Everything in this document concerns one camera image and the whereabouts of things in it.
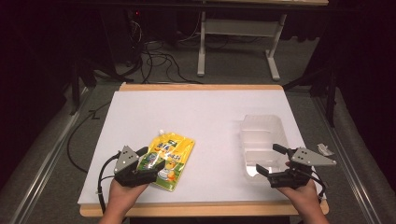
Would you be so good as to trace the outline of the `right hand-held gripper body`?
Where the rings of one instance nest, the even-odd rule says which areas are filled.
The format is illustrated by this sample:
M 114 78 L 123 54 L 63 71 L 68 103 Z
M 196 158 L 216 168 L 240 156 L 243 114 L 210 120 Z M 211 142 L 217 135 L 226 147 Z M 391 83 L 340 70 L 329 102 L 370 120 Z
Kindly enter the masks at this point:
M 298 147 L 289 158 L 289 167 L 279 173 L 271 173 L 267 177 L 272 188 L 289 187 L 297 189 L 305 186 L 313 178 L 313 166 L 333 166 L 335 160 L 329 159 L 310 149 Z

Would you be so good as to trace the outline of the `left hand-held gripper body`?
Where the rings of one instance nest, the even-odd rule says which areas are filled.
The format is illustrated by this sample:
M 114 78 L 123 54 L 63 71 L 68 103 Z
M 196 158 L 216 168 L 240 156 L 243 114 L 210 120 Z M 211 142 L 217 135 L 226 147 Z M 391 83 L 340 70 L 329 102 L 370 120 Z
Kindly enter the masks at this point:
M 147 170 L 137 169 L 140 158 L 136 155 L 136 151 L 128 146 L 124 146 L 120 152 L 114 169 L 114 178 L 123 187 L 133 188 L 156 181 L 156 175 L 148 174 Z

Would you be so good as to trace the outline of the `yellow spout pouch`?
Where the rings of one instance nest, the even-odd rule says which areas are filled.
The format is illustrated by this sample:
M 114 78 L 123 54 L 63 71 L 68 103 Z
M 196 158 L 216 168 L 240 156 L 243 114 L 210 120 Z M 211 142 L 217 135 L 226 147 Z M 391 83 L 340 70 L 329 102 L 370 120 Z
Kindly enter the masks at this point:
M 149 144 L 148 153 L 140 161 L 138 169 L 148 171 L 164 162 L 154 183 L 163 189 L 174 191 L 194 145 L 193 139 L 178 133 L 160 133 Z

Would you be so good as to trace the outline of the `clear plastic container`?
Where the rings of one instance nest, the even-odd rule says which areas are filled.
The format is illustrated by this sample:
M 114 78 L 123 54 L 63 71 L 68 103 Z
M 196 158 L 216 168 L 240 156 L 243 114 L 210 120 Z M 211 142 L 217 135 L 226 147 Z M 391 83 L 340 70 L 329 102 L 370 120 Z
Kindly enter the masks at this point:
M 276 115 L 246 115 L 240 124 L 240 142 L 244 151 L 245 178 L 251 182 L 265 181 L 266 177 L 256 171 L 259 164 L 269 173 L 286 170 L 287 157 L 275 150 L 273 144 L 289 145 L 280 117 Z

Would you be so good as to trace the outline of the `person's left hand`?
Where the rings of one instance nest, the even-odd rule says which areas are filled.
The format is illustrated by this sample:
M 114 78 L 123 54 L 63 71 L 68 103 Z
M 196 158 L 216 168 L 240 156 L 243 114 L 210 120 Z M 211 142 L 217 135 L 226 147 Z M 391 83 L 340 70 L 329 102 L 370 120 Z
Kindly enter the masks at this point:
M 145 184 L 128 188 L 113 180 L 110 184 L 106 215 L 124 217 L 148 186 L 148 184 Z

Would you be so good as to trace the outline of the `person's right hand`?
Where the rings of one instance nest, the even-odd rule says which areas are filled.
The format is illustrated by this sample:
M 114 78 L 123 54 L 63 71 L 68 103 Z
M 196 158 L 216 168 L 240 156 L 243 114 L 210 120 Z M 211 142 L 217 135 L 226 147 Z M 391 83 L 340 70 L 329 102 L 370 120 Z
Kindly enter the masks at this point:
M 312 180 L 309 180 L 305 186 L 297 189 L 283 187 L 277 188 L 277 190 L 291 201 L 303 219 L 313 219 L 322 214 L 318 202 L 317 188 Z

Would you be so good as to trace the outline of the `crumpled white wrapper scrap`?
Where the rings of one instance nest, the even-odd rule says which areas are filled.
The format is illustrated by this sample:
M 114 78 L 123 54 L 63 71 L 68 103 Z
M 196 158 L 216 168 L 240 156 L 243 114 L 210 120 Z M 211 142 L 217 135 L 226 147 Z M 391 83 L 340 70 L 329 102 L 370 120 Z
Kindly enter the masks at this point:
M 323 155 L 323 156 L 331 156 L 333 155 L 333 152 L 329 150 L 329 148 L 324 145 L 324 144 L 317 144 L 318 151 Z

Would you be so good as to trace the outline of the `wooden table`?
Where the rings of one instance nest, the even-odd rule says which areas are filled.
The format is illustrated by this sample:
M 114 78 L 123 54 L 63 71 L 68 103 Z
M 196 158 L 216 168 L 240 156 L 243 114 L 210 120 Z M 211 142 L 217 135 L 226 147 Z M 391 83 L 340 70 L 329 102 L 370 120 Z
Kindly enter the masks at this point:
M 283 91 L 279 85 L 165 85 L 165 84 L 122 84 L 118 91 Z M 99 217 L 100 204 L 80 204 L 84 217 Z M 140 203 L 129 211 L 131 217 L 233 217 L 233 216 L 290 216 L 295 209 L 285 197 L 274 202 L 236 203 Z

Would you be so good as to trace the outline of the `white table mat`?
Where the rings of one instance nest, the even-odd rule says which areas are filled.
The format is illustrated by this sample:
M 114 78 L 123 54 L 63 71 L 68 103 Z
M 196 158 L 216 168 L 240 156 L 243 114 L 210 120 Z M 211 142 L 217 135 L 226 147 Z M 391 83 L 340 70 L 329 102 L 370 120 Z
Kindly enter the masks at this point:
M 283 91 L 117 91 L 109 107 L 80 204 L 97 203 L 109 183 L 110 157 L 123 147 L 148 145 L 160 131 L 178 133 L 195 145 L 174 191 L 150 186 L 140 203 L 274 202 L 284 195 L 266 179 L 248 180 L 239 127 L 247 115 L 275 115 L 282 121 L 289 147 L 304 140 Z

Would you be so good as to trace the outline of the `black metal stand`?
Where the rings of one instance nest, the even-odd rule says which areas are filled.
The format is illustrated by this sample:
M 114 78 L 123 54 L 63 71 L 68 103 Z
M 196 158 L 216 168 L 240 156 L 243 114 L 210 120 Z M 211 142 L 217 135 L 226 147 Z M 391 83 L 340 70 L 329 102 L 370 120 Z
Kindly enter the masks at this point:
M 325 105 L 325 119 L 328 121 L 331 127 L 334 126 L 334 108 L 335 102 L 335 90 L 337 81 L 337 64 L 335 60 L 330 60 L 325 65 L 316 71 L 308 72 L 294 79 L 293 81 L 282 86 L 284 91 L 289 91 L 294 87 L 301 86 L 304 84 L 311 84 L 309 93 L 314 97 L 326 97 Z
M 109 77 L 122 82 L 133 82 L 134 80 L 128 78 L 133 70 L 127 70 L 125 73 L 119 74 L 115 68 L 110 69 L 98 62 L 84 56 L 81 52 L 73 51 L 73 60 L 71 65 L 71 91 L 73 109 L 72 115 L 76 115 L 78 110 L 82 107 L 82 91 L 80 90 L 80 82 L 83 82 L 86 88 L 94 88 L 96 86 L 96 79 L 94 77 L 95 70 L 99 70 Z

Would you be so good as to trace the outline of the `metal floor rail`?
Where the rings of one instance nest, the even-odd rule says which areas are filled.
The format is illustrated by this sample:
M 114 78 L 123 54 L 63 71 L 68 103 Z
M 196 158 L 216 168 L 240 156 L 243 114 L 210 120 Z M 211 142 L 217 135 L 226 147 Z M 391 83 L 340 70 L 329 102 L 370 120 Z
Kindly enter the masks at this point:
M 348 185 L 350 186 L 356 202 L 358 203 L 362 215 L 367 224 L 382 224 L 378 218 L 377 212 L 375 211 L 372 201 L 367 194 L 366 187 L 364 187 L 361 179 L 358 176 L 356 169 L 354 168 L 351 159 L 347 154 L 347 149 L 342 144 L 341 138 L 335 128 L 330 124 L 329 119 L 325 114 L 325 106 L 323 105 L 320 98 L 314 97 L 312 99 L 316 109 L 319 112 L 321 119 L 324 121 L 326 128 L 330 134 L 334 149 L 336 151 L 337 163 L 342 167 L 343 172 L 346 176 Z
M 64 92 L 65 105 L 45 127 L 8 182 L 11 210 L 7 224 L 25 224 L 50 180 L 63 146 L 80 112 L 70 87 Z

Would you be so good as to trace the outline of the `white metal desk frame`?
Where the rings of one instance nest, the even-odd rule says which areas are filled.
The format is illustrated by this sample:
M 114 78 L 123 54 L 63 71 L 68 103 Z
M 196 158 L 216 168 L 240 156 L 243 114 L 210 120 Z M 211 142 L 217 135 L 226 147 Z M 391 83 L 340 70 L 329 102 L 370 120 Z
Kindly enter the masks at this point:
M 286 14 L 281 14 L 277 21 L 208 19 L 206 14 L 202 12 L 197 76 L 203 77 L 205 75 L 205 37 L 207 35 L 241 35 L 272 38 L 271 48 L 267 49 L 264 53 L 272 80 L 279 81 L 280 75 L 276 66 L 275 52 L 286 18 Z

